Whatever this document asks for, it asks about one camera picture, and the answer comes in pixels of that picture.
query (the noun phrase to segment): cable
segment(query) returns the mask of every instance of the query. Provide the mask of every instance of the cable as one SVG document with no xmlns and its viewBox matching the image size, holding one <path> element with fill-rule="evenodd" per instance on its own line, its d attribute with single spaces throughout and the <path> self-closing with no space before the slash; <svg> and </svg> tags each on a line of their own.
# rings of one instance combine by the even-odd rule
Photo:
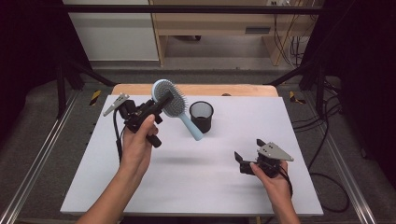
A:
<svg viewBox="0 0 396 224">
<path fill-rule="evenodd" d="M 294 37 L 293 37 L 293 40 L 290 41 L 290 47 L 289 47 L 289 62 L 291 62 L 290 52 L 291 52 L 291 49 L 293 48 L 293 41 L 294 41 Z"/>
<path fill-rule="evenodd" d="M 334 114 L 336 114 L 337 112 L 339 112 L 339 109 L 336 110 L 336 111 L 334 111 L 334 112 L 332 112 L 332 110 L 334 110 L 334 109 L 335 109 L 337 106 L 339 106 L 339 105 L 341 105 L 341 104 L 334 105 L 332 108 L 330 108 L 328 111 L 325 112 L 325 115 L 328 115 L 328 118 L 329 118 L 329 117 L 333 116 Z M 314 119 L 314 118 L 316 118 L 316 117 L 317 117 L 317 116 L 314 116 L 314 117 L 312 117 L 312 118 L 310 118 L 310 119 L 306 119 L 306 120 L 297 120 L 297 121 L 294 121 L 294 122 L 309 121 L 309 120 Z M 302 125 L 302 126 L 298 126 L 298 127 L 293 127 L 293 130 L 297 130 L 297 129 L 302 129 L 302 128 L 309 127 L 310 125 L 312 125 L 312 124 L 314 124 L 314 123 L 316 123 L 316 122 L 318 122 L 318 121 L 320 121 L 320 120 L 322 120 L 322 119 L 315 119 L 314 121 L 312 121 L 312 122 L 310 122 L 310 123 L 308 123 L 308 124 L 305 124 L 305 125 Z"/>
<path fill-rule="evenodd" d="M 328 117 L 330 118 L 331 116 L 333 116 L 333 115 L 335 115 L 335 114 L 337 114 L 338 112 L 340 112 L 341 111 L 341 107 L 339 107 L 336 111 L 334 111 L 333 113 L 331 113 Z M 321 124 L 323 124 L 324 123 L 324 121 L 322 121 L 321 123 L 319 123 L 319 124 L 316 124 L 315 126 L 312 126 L 312 127 L 310 127 L 310 128 L 308 128 L 308 129 L 304 129 L 304 130 L 300 130 L 300 131 L 295 131 L 295 133 L 302 133 L 302 132 L 306 132 L 306 131 L 309 131 L 309 130 L 311 130 L 311 129 L 314 129 L 314 128 L 316 128 L 316 127 L 318 127 L 318 126 L 320 126 Z"/>
<path fill-rule="evenodd" d="M 297 46 L 296 46 L 296 52 L 295 52 L 295 54 L 296 54 L 296 65 L 297 66 L 299 66 L 299 64 L 298 64 L 298 48 L 300 47 L 300 37 L 298 36 L 297 37 Z"/>
<path fill-rule="evenodd" d="M 339 92 L 341 92 L 340 89 L 334 87 L 334 85 L 332 85 L 326 78 L 324 78 L 324 87 L 326 88 L 327 91 L 328 90 L 334 91 L 335 94 L 338 94 Z"/>
<path fill-rule="evenodd" d="M 293 16 L 293 19 L 292 19 L 292 21 L 290 23 L 289 29 L 286 32 L 286 36 L 289 35 L 289 31 L 290 31 L 292 25 L 294 24 L 294 22 L 297 20 L 298 17 L 299 17 L 299 15 L 294 15 Z M 279 52 L 282 55 L 282 57 L 285 60 L 285 62 L 288 63 L 288 64 L 293 65 L 293 63 L 289 61 L 289 59 L 287 58 L 285 52 L 283 51 L 284 46 L 283 46 L 282 41 L 280 39 L 279 33 L 277 32 L 277 15 L 276 14 L 274 14 L 274 41 L 275 41 L 277 49 L 279 50 Z"/>
<path fill-rule="evenodd" d="M 290 181 L 288 172 L 286 172 L 286 170 L 285 170 L 282 166 L 280 166 L 280 165 L 277 165 L 276 167 L 274 167 L 273 165 L 271 165 L 271 164 L 269 164 L 269 163 L 267 163 L 267 162 L 265 162 L 265 161 L 260 161 L 260 164 L 263 164 L 263 165 L 267 166 L 269 169 L 271 169 L 271 170 L 273 170 L 273 171 L 276 171 L 278 174 L 282 175 L 283 178 L 285 178 L 285 180 L 286 180 L 286 181 L 288 182 L 288 184 L 289 184 L 290 197 L 292 197 L 292 196 L 293 196 L 293 185 L 291 184 L 291 181 Z"/>
<path fill-rule="evenodd" d="M 309 162 L 309 165 L 307 166 L 308 171 L 311 169 L 312 164 L 314 163 L 314 161 L 315 161 L 316 158 L 318 157 L 319 152 L 323 149 L 323 144 L 324 144 L 324 142 L 325 142 L 325 140 L 326 140 L 326 138 L 327 138 L 327 134 L 328 134 L 329 129 L 330 129 L 330 125 L 329 125 L 329 123 L 330 123 L 330 122 L 329 122 L 329 113 L 332 111 L 333 108 L 335 108 L 336 106 L 339 106 L 340 104 L 337 104 L 337 105 L 333 106 L 330 110 L 327 110 L 327 106 L 328 106 L 329 102 L 330 102 L 332 99 L 335 99 L 335 98 L 337 98 L 337 97 L 338 97 L 338 95 L 334 95 L 334 96 L 330 97 L 330 98 L 326 101 L 326 103 L 325 103 L 325 114 L 324 114 L 324 115 L 325 115 L 325 116 L 324 116 L 325 120 L 324 120 L 323 122 L 326 122 L 326 124 L 327 124 L 327 125 L 326 125 L 326 130 L 325 130 L 325 133 L 324 133 L 324 135 L 323 135 L 323 138 L 322 138 L 322 140 L 321 140 L 321 142 L 320 142 L 320 144 L 319 144 L 319 146 L 318 146 L 318 149 L 317 149 L 317 151 L 316 151 L 316 153 L 315 153 L 313 159 L 311 160 L 311 162 Z M 346 205 L 345 205 L 343 208 L 341 208 L 341 209 L 333 209 L 333 208 L 327 207 L 327 206 L 325 206 L 325 205 L 323 205 L 323 204 L 321 203 L 320 205 L 321 205 L 321 207 L 322 207 L 323 209 L 326 209 L 326 210 L 331 211 L 331 212 L 334 212 L 334 213 L 343 213 L 343 212 L 345 212 L 345 211 L 348 209 L 348 207 L 349 207 L 349 205 L 350 205 L 350 200 L 349 200 L 349 197 L 348 197 L 348 195 L 347 195 L 347 191 L 345 190 L 345 188 L 344 188 L 340 183 L 338 183 L 335 179 L 329 177 L 328 175 L 319 174 L 319 173 L 311 173 L 311 172 L 310 172 L 309 174 L 310 174 L 310 175 L 322 176 L 322 177 L 324 177 L 324 178 L 327 178 L 327 179 L 331 180 L 331 181 L 332 181 L 335 185 L 337 185 L 337 186 L 343 191 L 343 193 L 346 195 Z"/>
<path fill-rule="evenodd" d="M 341 208 L 341 209 L 334 209 L 334 208 L 330 208 L 330 207 L 328 207 L 328 206 L 325 206 L 325 205 L 323 205 L 323 204 L 321 203 L 320 205 L 322 206 L 322 208 L 324 208 L 324 209 L 326 209 L 326 210 L 328 210 L 328 211 L 334 212 L 334 213 L 343 213 L 343 212 L 345 212 L 345 211 L 348 209 L 348 207 L 349 207 L 349 205 L 350 205 L 350 200 L 349 200 L 349 198 L 348 198 L 348 196 L 347 196 L 347 191 L 344 189 L 344 187 L 343 187 L 340 183 L 338 183 L 335 179 L 329 177 L 328 175 L 323 175 L 323 174 L 320 174 L 320 173 L 309 173 L 309 174 L 310 174 L 310 175 L 321 176 L 321 177 L 324 177 L 324 178 L 326 178 L 326 179 L 331 180 L 331 181 L 332 181 L 335 185 L 337 185 L 337 186 L 341 189 L 341 191 L 343 191 L 344 194 L 346 195 L 346 205 L 345 205 L 343 208 Z"/>
<path fill-rule="evenodd" d="M 269 217 L 266 221 L 263 222 L 263 224 L 269 224 L 270 221 L 272 221 L 274 217 Z"/>
<path fill-rule="evenodd" d="M 118 153 L 119 153 L 119 160 L 120 160 L 120 162 L 121 162 L 121 158 L 122 158 L 122 142 L 121 142 L 121 136 L 122 136 L 122 134 L 123 134 L 123 132 L 124 132 L 124 129 L 125 129 L 125 127 L 122 129 L 122 131 L 121 131 L 121 135 L 120 135 L 120 133 L 119 133 L 119 128 L 118 128 L 118 126 L 117 126 L 117 112 L 119 111 L 119 109 L 118 108 L 115 108 L 114 109 L 114 112 L 113 112 L 113 124 L 114 124 L 114 130 L 116 131 L 116 145 L 117 145 L 117 151 L 118 151 Z"/>
</svg>

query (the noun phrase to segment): blue hair brush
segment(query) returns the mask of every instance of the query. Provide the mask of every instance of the blue hair brush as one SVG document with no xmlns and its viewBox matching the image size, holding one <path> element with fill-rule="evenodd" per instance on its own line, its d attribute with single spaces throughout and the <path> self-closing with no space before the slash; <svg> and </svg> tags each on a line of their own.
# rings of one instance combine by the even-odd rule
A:
<svg viewBox="0 0 396 224">
<path fill-rule="evenodd" d="M 174 99 L 163 108 L 163 113 L 165 113 L 170 118 L 180 118 L 194 139 L 196 141 L 201 140 L 204 135 L 186 116 L 186 99 L 183 96 L 183 93 L 181 93 L 181 91 L 172 81 L 167 79 L 160 79 L 156 81 L 151 89 L 152 99 L 155 102 L 158 102 L 158 100 L 169 91 L 173 94 Z"/>
</svg>

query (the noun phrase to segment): aluminum rail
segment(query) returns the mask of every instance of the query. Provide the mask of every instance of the aluminum rail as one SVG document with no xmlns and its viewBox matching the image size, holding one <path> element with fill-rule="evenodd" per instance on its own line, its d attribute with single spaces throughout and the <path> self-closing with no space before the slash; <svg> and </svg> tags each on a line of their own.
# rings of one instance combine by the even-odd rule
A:
<svg viewBox="0 0 396 224">
<path fill-rule="evenodd" d="M 315 96 L 312 92 L 308 92 L 304 94 L 306 96 L 309 107 L 311 108 L 314 114 L 317 114 L 314 102 Z M 320 125 L 320 130 L 323 134 L 325 134 L 325 126 Z M 373 212 L 370 209 L 370 206 L 364 199 L 363 193 L 359 188 L 358 183 L 355 180 L 352 172 L 347 166 L 346 161 L 344 160 L 340 149 L 336 145 L 334 139 L 332 138 L 331 132 L 328 133 L 326 143 L 329 146 L 329 154 L 334 162 L 334 166 L 337 170 L 337 173 L 340 175 L 340 179 L 343 182 L 344 188 L 349 196 L 350 201 L 355 208 L 356 214 L 359 217 L 359 220 L 362 224 L 375 224 L 376 220 L 373 215 Z"/>
<path fill-rule="evenodd" d="M 46 12 L 71 13 L 215 13 L 215 14 L 298 14 L 322 15 L 341 12 L 341 8 L 324 7 L 250 7 L 186 5 L 57 5 L 40 6 Z"/>
<path fill-rule="evenodd" d="M 52 126 L 52 129 L 49 132 L 46 141 L 44 142 L 37 156 L 35 157 L 35 161 L 30 167 L 27 175 L 23 179 L 13 199 L 9 203 L 6 211 L 2 214 L 2 216 L 0 216 L 0 224 L 12 224 L 16 221 L 18 214 L 20 213 L 27 197 L 29 196 L 33 185 L 38 179 L 38 176 L 40 175 L 41 170 L 43 169 L 44 164 L 48 156 L 50 155 L 53 146 L 56 143 L 56 140 L 58 139 L 67 119 L 69 118 L 71 111 L 73 110 L 78 95 L 78 91 L 72 91 L 68 99 L 68 106 L 64 112 L 64 115 L 61 118 L 57 119 Z"/>
</svg>

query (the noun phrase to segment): white table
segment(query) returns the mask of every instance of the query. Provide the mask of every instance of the white table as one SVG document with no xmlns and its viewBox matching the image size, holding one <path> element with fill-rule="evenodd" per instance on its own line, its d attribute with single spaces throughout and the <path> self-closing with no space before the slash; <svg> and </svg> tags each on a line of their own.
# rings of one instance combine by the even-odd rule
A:
<svg viewBox="0 0 396 224">
<path fill-rule="evenodd" d="M 107 97 L 104 111 L 117 95 Z M 136 104 L 150 96 L 133 95 Z M 272 207 L 256 176 L 239 173 L 233 152 L 245 160 L 257 158 L 256 139 L 274 142 L 287 151 L 299 216 L 323 215 L 290 124 L 283 99 L 251 96 L 187 96 L 213 105 L 212 129 L 195 141 L 180 119 L 162 113 L 158 125 L 163 144 L 154 148 L 151 164 L 125 215 L 239 216 L 272 215 Z M 80 215 L 96 201 L 119 166 L 112 114 L 101 116 L 66 195 L 61 212 Z"/>
</svg>

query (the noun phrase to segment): floor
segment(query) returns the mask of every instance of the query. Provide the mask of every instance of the floor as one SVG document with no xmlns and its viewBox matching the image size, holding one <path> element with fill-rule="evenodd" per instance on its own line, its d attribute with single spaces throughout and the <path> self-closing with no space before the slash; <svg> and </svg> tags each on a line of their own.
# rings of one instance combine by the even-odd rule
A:
<svg viewBox="0 0 396 224">
<path fill-rule="evenodd" d="M 190 36 L 174 36 L 169 40 L 165 64 L 160 67 L 156 63 L 94 63 L 100 74 L 116 82 L 152 83 L 159 78 L 169 78 L 176 83 L 249 83 L 263 84 L 286 74 L 292 66 L 282 63 L 273 67 L 268 58 L 265 46 L 259 37 L 221 37 L 203 36 L 196 41 Z M 43 143 L 55 123 L 56 116 L 56 85 L 54 82 L 38 87 L 27 96 L 27 103 L 17 120 L 12 135 L 1 145 L 0 151 L 0 211 L 6 211 L 16 195 L 26 174 L 35 163 L 38 154 L 45 155 L 41 166 L 35 167 L 36 174 L 30 175 L 34 185 L 26 188 L 27 193 L 19 194 L 21 206 L 16 207 L 18 221 L 27 223 L 43 223 L 42 219 L 50 219 L 47 223 L 62 223 L 60 220 L 73 221 L 76 217 L 61 214 L 64 195 L 70 186 L 79 161 L 84 153 L 90 134 L 94 128 L 101 105 L 111 88 L 98 84 L 89 77 L 84 77 L 86 86 L 83 91 L 69 91 L 68 95 L 76 95 L 75 106 L 69 114 L 57 141 L 50 146 L 49 154 L 43 152 Z M 290 113 L 290 120 L 296 121 L 293 126 L 306 124 L 301 121 L 312 118 L 314 91 L 300 91 L 299 77 L 278 86 L 279 95 L 284 98 Z M 337 78 L 329 81 L 338 84 Z M 101 90 L 96 105 L 89 102 L 92 93 Z M 298 100 L 290 100 L 290 92 L 295 93 Z M 325 94 L 329 99 L 332 92 Z M 296 137 L 303 152 L 306 163 L 309 163 L 323 137 L 324 125 L 313 129 L 296 130 Z M 352 204 L 342 213 L 324 210 L 323 217 L 302 217 L 303 223 L 396 223 L 396 193 L 394 188 L 382 175 L 375 161 L 366 160 L 361 156 L 360 144 L 354 131 L 348 125 L 347 116 L 340 111 L 330 119 L 330 137 L 328 136 L 323 150 L 312 166 L 312 171 L 326 174 L 344 183 L 345 177 L 336 164 L 337 157 L 333 155 L 334 148 L 345 160 L 353 181 L 358 187 L 358 193 L 363 201 L 353 200 L 356 191 L 352 190 L 349 198 Z M 318 190 L 318 196 L 324 206 L 341 209 L 347 202 L 343 191 L 337 185 L 322 176 L 312 176 Z M 361 204 L 366 203 L 369 215 L 373 220 L 362 220 L 359 217 Z M 275 219 L 263 217 L 262 223 L 277 223 Z M 190 223 L 244 223 L 241 219 L 191 219 Z M 249 218 L 249 223 L 255 223 L 255 218 Z"/>
</svg>

